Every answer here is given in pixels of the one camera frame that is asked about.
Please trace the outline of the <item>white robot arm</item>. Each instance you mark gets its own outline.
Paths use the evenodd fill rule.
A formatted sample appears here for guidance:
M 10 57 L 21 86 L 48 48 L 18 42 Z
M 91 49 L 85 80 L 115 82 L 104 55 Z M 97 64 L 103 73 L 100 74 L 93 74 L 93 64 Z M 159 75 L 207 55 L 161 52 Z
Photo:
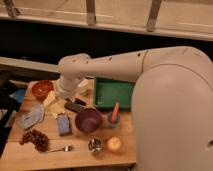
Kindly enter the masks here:
M 190 46 L 58 63 L 55 94 L 74 95 L 87 76 L 135 84 L 131 113 L 137 171 L 213 171 L 213 61 Z

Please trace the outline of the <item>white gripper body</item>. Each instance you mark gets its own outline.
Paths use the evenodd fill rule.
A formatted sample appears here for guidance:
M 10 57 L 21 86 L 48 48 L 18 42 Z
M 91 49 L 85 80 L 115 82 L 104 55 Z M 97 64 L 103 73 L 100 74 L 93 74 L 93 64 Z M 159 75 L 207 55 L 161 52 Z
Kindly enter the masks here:
M 72 97 L 76 93 L 79 83 L 80 80 L 77 78 L 67 79 L 64 76 L 61 76 L 54 82 L 55 96 L 64 99 Z

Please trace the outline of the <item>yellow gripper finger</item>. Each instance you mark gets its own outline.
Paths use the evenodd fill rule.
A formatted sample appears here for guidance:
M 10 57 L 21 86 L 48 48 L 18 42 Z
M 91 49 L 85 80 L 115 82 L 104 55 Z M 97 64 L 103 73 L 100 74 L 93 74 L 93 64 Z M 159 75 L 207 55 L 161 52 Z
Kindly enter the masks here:
M 53 91 L 50 91 L 49 94 L 47 95 L 47 97 L 45 98 L 43 105 L 45 107 L 47 107 L 48 105 L 50 105 L 53 101 L 55 100 L 55 94 Z

